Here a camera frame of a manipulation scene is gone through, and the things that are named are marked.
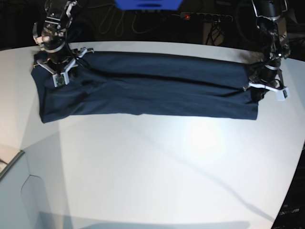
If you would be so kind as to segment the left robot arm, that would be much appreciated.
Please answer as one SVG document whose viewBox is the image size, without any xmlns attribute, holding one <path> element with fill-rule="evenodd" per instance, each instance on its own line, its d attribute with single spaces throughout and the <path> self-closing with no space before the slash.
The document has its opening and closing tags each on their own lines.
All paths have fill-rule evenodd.
<svg viewBox="0 0 305 229">
<path fill-rule="evenodd" d="M 291 51 L 284 13 L 288 10 L 285 0 L 253 0 L 252 6 L 256 16 L 257 29 L 266 36 L 267 47 L 264 58 L 248 66 L 248 84 L 250 87 L 273 92 L 287 89 L 284 85 L 280 69 L 282 59 L 286 59 Z"/>
</svg>

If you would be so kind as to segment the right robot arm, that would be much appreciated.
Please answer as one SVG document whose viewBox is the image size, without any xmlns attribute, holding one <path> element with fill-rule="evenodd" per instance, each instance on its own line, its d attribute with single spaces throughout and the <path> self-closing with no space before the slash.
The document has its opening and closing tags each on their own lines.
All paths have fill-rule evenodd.
<svg viewBox="0 0 305 229">
<path fill-rule="evenodd" d="M 41 65 L 51 73 L 60 74 L 69 62 L 73 67 L 90 70 L 82 51 L 72 49 L 70 43 L 85 42 L 94 38 L 93 23 L 83 14 L 88 0 L 47 0 L 44 21 L 34 23 L 32 34 L 40 52 L 34 55 L 33 68 Z"/>
</svg>

